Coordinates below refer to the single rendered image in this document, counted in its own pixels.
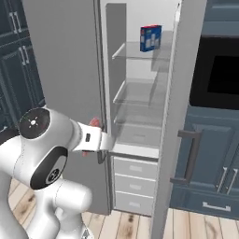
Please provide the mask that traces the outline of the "glass fridge shelf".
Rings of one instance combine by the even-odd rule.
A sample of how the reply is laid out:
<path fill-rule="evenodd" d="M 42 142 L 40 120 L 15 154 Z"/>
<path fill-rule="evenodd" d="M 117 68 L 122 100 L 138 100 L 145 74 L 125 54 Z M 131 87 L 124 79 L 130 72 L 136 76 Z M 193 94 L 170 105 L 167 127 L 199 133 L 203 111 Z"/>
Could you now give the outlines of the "glass fridge shelf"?
<path fill-rule="evenodd" d="M 116 96 L 114 104 L 133 105 L 162 105 L 164 103 L 166 87 L 152 82 L 124 81 Z"/>
<path fill-rule="evenodd" d="M 123 57 L 127 59 L 143 59 L 143 60 L 165 60 L 169 61 L 171 56 L 171 44 L 161 43 L 159 49 L 150 51 L 141 51 L 138 42 L 123 43 L 119 49 L 112 55 L 113 59 Z"/>

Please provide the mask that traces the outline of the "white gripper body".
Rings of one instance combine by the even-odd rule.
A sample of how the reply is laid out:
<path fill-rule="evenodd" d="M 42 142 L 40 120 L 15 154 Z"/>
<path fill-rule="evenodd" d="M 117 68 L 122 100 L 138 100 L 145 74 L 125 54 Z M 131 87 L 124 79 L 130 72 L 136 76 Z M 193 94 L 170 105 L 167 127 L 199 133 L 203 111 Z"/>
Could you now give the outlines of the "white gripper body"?
<path fill-rule="evenodd" d="M 105 132 L 101 133 L 100 150 L 111 150 L 114 147 L 114 137 Z"/>

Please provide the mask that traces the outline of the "blue cupboard door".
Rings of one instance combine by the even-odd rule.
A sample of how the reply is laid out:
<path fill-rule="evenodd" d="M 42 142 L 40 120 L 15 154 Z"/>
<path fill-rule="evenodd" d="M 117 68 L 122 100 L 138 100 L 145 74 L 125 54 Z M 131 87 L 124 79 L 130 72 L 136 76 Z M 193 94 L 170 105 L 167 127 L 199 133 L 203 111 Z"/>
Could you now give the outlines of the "blue cupboard door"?
<path fill-rule="evenodd" d="M 228 160 L 232 142 L 239 130 L 239 120 L 189 115 L 185 128 L 202 133 L 190 186 L 197 190 L 217 192 L 222 167 L 229 167 Z"/>

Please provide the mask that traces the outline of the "black built-in oven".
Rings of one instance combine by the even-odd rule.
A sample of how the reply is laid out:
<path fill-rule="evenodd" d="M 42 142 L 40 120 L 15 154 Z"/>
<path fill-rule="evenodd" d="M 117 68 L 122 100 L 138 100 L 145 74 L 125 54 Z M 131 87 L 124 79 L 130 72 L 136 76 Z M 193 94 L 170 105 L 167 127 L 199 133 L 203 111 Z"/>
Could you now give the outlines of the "black built-in oven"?
<path fill-rule="evenodd" d="M 201 37 L 190 105 L 239 110 L 239 37 Z"/>

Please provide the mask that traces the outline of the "clear fridge crisper drawer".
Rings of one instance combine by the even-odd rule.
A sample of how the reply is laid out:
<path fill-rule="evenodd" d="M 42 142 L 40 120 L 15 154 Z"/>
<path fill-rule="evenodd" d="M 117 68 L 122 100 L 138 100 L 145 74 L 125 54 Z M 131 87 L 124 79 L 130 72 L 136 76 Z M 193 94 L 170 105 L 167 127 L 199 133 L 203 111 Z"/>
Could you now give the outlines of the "clear fridge crisper drawer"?
<path fill-rule="evenodd" d="M 117 140 L 124 144 L 156 148 L 160 143 L 161 128 L 135 123 L 117 122 Z"/>

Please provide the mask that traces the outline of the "red raw steak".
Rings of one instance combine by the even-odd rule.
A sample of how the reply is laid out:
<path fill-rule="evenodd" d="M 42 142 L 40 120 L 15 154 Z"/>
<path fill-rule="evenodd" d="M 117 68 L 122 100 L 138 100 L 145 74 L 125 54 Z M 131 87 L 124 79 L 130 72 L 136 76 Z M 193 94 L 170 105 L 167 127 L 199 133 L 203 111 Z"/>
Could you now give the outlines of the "red raw steak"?
<path fill-rule="evenodd" d="M 91 121 L 90 121 L 90 125 L 91 126 L 94 126 L 94 127 L 99 127 L 100 126 L 100 120 L 98 118 L 93 118 Z M 83 151 L 82 152 L 82 156 L 85 157 L 88 155 L 88 151 Z"/>

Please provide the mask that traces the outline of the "grey wide fridge door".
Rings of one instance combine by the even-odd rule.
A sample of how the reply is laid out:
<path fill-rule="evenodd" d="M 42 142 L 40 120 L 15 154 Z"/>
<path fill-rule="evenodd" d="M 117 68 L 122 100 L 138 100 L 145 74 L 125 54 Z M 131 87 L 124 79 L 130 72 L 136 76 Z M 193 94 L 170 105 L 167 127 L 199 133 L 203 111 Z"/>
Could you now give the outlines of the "grey wide fridge door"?
<path fill-rule="evenodd" d="M 22 0 L 47 107 L 106 127 L 100 0 Z"/>

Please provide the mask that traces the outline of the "grey fridge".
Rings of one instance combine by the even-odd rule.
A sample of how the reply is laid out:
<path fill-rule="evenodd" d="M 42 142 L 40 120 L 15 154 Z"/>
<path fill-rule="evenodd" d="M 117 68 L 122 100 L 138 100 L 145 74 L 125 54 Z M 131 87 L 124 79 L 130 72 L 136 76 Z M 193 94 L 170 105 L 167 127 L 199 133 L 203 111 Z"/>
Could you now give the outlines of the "grey fridge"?
<path fill-rule="evenodd" d="M 105 109 L 107 131 L 114 137 L 110 150 L 113 173 L 113 205 L 116 210 L 114 157 L 155 162 L 158 167 L 160 143 L 156 148 L 121 143 L 117 140 L 117 122 L 135 123 L 161 128 L 165 99 L 162 105 L 114 104 L 121 84 L 152 82 L 163 84 L 167 90 L 170 60 L 127 59 L 112 55 L 126 42 L 140 44 L 140 29 L 148 25 L 162 27 L 161 43 L 173 45 L 176 9 L 180 0 L 100 0 L 101 33 L 105 77 Z"/>

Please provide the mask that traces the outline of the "grey narrow fridge door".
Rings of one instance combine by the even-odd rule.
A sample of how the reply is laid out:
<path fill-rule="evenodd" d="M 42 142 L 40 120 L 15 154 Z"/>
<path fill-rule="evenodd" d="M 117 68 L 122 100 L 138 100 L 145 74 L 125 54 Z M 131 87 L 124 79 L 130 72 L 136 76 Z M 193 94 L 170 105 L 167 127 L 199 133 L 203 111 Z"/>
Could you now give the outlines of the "grey narrow fridge door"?
<path fill-rule="evenodd" d="M 172 192 L 170 179 L 175 176 L 176 159 L 181 142 L 177 134 L 184 128 L 206 1 L 182 0 L 178 9 L 180 18 L 173 37 L 150 239 L 163 238 Z"/>

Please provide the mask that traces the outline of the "white fridge drawer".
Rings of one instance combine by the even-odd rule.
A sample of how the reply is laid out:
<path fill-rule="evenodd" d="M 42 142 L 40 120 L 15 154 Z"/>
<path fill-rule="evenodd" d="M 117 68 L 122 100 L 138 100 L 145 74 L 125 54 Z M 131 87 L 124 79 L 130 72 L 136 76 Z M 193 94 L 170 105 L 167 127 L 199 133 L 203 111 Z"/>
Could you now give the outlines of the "white fridge drawer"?
<path fill-rule="evenodd" d="M 154 180 L 139 178 L 135 176 L 115 174 L 116 191 L 123 191 L 153 197 L 154 188 Z"/>
<path fill-rule="evenodd" d="M 118 210 L 150 216 L 152 205 L 152 198 L 116 192 L 116 208 Z"/>
<path fill-rule="evenodd" d="M 114 157 L 114 170 L 117 174 L 127 176 L 138 176 L 142 178 L 155 179 L 157 176 L 157 164 L 121 157 Z"/>

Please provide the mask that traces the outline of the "blue cupboard above oven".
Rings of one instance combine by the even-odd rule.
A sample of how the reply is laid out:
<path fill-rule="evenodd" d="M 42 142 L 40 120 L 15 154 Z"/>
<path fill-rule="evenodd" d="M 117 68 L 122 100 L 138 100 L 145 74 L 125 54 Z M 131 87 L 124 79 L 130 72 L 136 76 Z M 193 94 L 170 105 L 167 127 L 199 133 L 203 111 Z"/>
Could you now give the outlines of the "blue cupboard above oven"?
<path fill-rule="evenodd" d="M 239 36 L 239 0 L 207 0 L 202 34 Z"/>

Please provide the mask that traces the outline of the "blue box with white print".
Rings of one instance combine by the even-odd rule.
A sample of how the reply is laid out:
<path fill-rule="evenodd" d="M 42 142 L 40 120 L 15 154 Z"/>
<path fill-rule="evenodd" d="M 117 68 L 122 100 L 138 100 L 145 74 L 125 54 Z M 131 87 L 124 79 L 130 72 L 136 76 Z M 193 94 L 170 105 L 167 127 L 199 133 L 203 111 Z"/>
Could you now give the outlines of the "blue box with white print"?
<path fill-rule="evenodd" d="M 140 29 L 140 50 L 143 52 L 158 49 L 161 44 L 162 27 L 160 25 L 143 26 Z"/>

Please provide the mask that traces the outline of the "blue drawer front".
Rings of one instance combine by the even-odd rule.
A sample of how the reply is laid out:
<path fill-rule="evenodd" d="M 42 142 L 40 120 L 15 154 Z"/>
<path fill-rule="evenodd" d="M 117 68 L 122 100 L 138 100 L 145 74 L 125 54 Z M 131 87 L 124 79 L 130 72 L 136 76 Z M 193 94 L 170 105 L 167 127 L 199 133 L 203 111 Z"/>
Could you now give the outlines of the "blue drawer front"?
<path fill-rule="evenodd" d="M 208 202 L 209 204 L 222 207 L 229 205 L 231 212 L 202 207 L 202 202 Z M 215 217 L 239 219 L 239 200 L 198 190 L 173 187 L 170 207 Z"/>

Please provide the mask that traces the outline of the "dark blue cupboard run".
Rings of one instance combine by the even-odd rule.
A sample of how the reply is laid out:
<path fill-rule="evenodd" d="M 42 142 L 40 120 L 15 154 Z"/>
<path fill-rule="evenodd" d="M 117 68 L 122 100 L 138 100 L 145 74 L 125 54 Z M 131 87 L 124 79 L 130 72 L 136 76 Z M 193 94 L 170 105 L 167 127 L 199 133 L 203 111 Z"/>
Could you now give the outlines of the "dark blue cupboard run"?
<path fill-rule="evenodd" d="M 45 104 L 22 0 L 0 0 L 0 131 Z"/>

